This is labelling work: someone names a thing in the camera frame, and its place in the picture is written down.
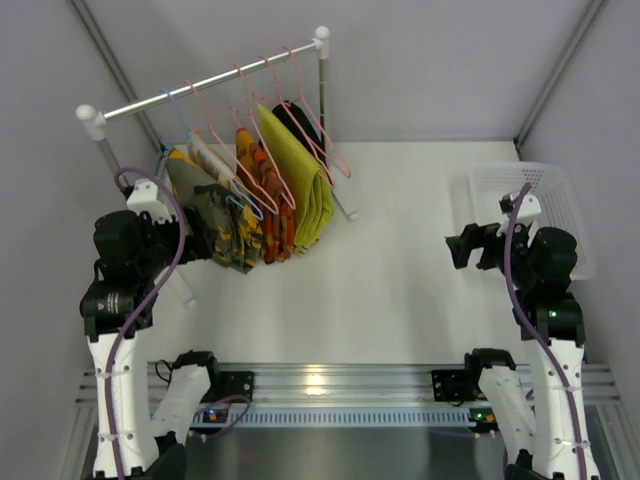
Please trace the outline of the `green yellow camouflage trousers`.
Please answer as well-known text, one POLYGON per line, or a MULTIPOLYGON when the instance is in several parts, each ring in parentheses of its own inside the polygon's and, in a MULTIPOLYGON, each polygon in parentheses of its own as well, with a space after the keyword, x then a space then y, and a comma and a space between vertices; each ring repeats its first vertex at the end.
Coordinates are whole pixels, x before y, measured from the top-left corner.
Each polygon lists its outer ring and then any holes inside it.
POLYGON ((177 149, 169 153, 166 168, 181 207, 202 219, 212 259, 243 274, 251 271, 263 240, 251 207, 177 149))

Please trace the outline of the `pink hanger with black trousers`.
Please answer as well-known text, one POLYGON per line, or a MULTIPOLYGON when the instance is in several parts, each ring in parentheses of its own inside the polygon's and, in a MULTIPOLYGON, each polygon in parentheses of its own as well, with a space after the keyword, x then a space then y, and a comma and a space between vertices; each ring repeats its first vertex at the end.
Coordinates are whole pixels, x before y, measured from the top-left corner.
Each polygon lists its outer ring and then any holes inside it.
POLYGON ((287 53, 294 67, 296 88, 298 91, 297 102, 301 105, 301 109, 308 119, 310 127, 316 132, 318 140, 313 139, 304 130, 302 125, 298 125, 296 128, 303 134, 304 143, 310 147, 312 156, 319 162, 320 166, 326 172, 327 182, 334 187, 336 181, 333 173, 339 173, 343 178, 350 179, 352 176, 352 169, 349 161, 336 146, 329 134, 329 116, 327 110, 328 57, 325 55, 325 45, 322 42, 316 42, 313 45, 309 44, 308 48, 314 48, 314 52, 317 54, 318 107, 316 109, 311 107, 302 86, 300 65, 297 60, 297 54, 301 53, 302 50, 300 48, 294 49, 289 46, 285 46, 283 50, 287 53))

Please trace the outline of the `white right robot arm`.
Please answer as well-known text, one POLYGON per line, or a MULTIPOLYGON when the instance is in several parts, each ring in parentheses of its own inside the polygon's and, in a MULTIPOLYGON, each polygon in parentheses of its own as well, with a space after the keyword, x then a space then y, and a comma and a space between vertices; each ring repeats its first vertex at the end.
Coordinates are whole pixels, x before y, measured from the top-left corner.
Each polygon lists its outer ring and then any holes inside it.
POLYGON ((494 223, 469 224, 445 242, 455 268, 466 267, 478 249, 478 269, 504 275, 527 355, 530 395, 509 352, 476 348, 465 356, 471 385, 489 402, 505 444, 505 478, 599 478, 584 409, 583 312, 569 290, 576 239, 555 227, 532 233, 522 224, 506 234, 494 223))

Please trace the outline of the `black trousers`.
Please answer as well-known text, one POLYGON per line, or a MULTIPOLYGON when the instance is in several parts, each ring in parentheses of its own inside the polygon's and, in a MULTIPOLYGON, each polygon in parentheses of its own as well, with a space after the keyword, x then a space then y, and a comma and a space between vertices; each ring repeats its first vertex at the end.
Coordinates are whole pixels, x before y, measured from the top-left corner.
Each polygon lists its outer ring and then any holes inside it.
POLYGON ((294 103, 287 103, 289 111, 293 115, 290 117, 285 108, 278 104, 272 109, 273 115, 293 134, 293 136, 307 149, 312 152, 311 146, 306 141, 305 136, 316 145, 320 146, 320 138, 313 128, 310 120, 304 111, 294 103))

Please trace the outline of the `white perforated plastic basket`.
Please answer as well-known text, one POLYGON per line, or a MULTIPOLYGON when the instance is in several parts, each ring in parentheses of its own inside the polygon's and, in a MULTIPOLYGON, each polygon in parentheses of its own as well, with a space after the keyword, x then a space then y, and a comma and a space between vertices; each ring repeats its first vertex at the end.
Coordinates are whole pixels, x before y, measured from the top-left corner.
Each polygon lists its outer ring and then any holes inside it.
POLYGON ((473 167, 468 180, 472 221, 479 225, 503 220, 505 216, 501 214, 499 200, 507 193, 517 193, 524 183, 530 183, 530 193, 541 206, 537 225, 565 230, 576 239, 577 263, 571 279, 586 281, 594 277, 596 260, 579 203, 564 170, 536 162, 493 162, 473 167))

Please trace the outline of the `lime green trousers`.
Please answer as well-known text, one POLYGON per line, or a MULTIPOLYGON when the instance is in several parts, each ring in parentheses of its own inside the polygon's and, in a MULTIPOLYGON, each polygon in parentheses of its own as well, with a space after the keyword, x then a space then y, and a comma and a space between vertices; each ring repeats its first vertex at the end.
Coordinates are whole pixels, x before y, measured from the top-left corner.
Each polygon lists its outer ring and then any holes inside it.
POLYGON ((270 110, 259 104, 257 111, 262 137, 296 202, 294 252, 303 255, 323 235, 334 214, 325 169, 270 110))

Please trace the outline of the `pink hanger with beige trousers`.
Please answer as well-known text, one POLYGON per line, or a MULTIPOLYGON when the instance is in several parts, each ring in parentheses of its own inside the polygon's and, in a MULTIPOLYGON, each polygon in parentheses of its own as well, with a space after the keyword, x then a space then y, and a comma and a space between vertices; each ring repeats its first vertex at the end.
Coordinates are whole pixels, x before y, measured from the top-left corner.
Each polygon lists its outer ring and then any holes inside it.
POLYGON ((199 90, 195 87, 195 84, 190 79, 185 79, 184 83, 191 89, 191 93, 195 95, 198 100, 202 116, 207 126, 208 132, 213 136, 213 138, 217 141, 217 143, 226 151, 230 158, 232 158, 236 164, 236 171, 241 171, 244 173, 244 176, 249 181, 250 186, 248 186, 245 182, 243 182, 243 188, 252 195, 252 197, 257 200, 261 205, 265 207, 272 214, 277 213, 277 203, 271 199, 266 191, 256 182, 255 178, 251 174, 250 170, 245 167, 245 165, 241 162, 241 160, 236 155, 236 152, 232 150, 227 143, 225 143, 217 130, 214 127, 214 124, 209 115, 209 111, 207 109, 206 102, 203 97, 199 93, 199 90))

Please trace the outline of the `black base bracket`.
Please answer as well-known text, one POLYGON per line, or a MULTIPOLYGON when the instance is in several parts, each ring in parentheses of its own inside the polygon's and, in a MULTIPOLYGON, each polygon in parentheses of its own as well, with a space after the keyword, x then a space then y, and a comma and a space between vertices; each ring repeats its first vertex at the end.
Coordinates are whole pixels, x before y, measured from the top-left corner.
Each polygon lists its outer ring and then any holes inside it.
POLYGON ((470 375, 462 369, 431 371, 433 396, 436 402, 459 407, 475 399, 470 375))
POLYGON ((221 400, 227 396, 243 395, 253 399, 255 373, 253 371, 220 371, 214 376, 213 385, 203 399, 207 402, 221 400))

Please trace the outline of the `pink hanger with lime trousers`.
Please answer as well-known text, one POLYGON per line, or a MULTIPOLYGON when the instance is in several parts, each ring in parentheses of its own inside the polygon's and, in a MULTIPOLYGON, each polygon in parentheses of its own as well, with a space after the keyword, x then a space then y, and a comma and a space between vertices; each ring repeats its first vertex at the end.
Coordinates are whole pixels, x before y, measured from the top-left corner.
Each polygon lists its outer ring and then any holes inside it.
POLYGON ((297 98, 286 99, 273 61, 265 55, 260 59, 272 75, 276 92, 273 97, 259 93, 252 96, 258 107, 266 145, 276 164, 283 168, 284 178, 294 182, 295 193, 301 193, 303 186, 331 191, 335 179, 328 167, 330 157, 316 129, 320 121, 303 98, 301 86, 298 85, 297 98))

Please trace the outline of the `blue wire hanger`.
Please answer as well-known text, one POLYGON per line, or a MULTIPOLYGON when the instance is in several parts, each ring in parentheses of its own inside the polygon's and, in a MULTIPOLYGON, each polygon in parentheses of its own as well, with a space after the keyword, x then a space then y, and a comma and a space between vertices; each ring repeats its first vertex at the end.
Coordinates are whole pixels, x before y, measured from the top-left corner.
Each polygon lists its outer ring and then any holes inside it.
POLYGON ((165 88, 161 88, 160 91, 170 100, 185 131, 185 135, 183 137, 169 136, 168 139, 171 142, 184 140, 187 146, 195 152, 196 157, 198 158, 198 161, 195 161, 196 165, 232 193, 229 201, 237 206, 244 205, 248 207, 250 209, 250 214, 258 221, 262 221, 264 219, 263 211, 249 196, 246 195, 246 189, 240 185, 239 178, 231 170, 230 166, 214 150, 212 150, 204 140, 196 134, 195 131, 190 129, 185 120, 182 107, 171 95, 170 91, 165 88))

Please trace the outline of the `black left base bracket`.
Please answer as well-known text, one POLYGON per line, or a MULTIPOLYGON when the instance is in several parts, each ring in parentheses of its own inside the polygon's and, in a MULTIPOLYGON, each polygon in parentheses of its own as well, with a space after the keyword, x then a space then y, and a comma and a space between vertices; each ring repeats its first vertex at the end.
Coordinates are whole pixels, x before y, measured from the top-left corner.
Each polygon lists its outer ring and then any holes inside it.
POLYGON ((220 371, 214 376, 213 385, 203 399, 207 402, 221 400, 227 396, 243 395, 253 399, 255 373, 253 371, 220 371))

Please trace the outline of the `orange camouflage trousers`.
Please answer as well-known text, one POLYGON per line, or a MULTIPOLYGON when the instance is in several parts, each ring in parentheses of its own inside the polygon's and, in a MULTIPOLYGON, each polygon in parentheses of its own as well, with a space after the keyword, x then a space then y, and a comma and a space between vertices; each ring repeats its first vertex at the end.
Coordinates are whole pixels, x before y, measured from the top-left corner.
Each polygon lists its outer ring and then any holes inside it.
POLYGON ((264 215, 261 221, 262 258, 266 264, 284 263, 291 257, 295 242, 293 210, 285 200, 284 183, 277 176, 273 161, 247 129, 239 128, 235 140, 236 156, 244 167, 238 168, 239 178, 265 204, 278 207, 278 213, 274 214, 261 206, 264 215))

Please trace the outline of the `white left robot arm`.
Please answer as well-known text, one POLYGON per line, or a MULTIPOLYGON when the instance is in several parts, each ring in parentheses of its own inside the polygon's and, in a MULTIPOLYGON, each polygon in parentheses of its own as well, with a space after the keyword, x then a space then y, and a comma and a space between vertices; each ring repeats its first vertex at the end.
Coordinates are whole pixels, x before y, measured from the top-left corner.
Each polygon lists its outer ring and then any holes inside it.
POLYGON ((157 410, 149 404, 146 347, 153 307, 175 268, 206 257, 184 214, 165 223, 122 210, 95 223, 94 279, 80 302, 98 400, 94 479, 183 479, 197 407, 220 384, 210 351, 179 355, 157 410))

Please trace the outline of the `black right base bracket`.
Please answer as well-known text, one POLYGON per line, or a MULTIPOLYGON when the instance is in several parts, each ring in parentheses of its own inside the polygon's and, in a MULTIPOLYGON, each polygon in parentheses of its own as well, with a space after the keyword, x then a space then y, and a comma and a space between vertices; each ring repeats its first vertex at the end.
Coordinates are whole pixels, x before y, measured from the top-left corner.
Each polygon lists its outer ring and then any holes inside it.
POLYGON ((470 375, 462 369, 431 371, 433 396, 436 402, 459 407, 475 399, 470 375))

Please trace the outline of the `aluminium mounting rail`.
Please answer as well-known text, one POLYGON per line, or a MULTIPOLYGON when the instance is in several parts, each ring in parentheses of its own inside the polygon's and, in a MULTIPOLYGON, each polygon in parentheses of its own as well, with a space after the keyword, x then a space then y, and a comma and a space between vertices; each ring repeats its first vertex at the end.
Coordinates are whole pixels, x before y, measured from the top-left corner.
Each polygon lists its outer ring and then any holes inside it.
MULTIPOLYGON (((461 369, 456 365, 321 365, 321 364, 221 364, 226 371, 253 372, 253 403, 265 407, 446 406, 435 402, 431 370, 461 369)), ((166 384, 147 367, 149 400, 159 403, 166 384)), ((620 405, 621 395, 608 366, 582 367, 584 403, 587 406, 620 405)), ((81 377, 75 406, 96 404, 92 370, 81 377)))

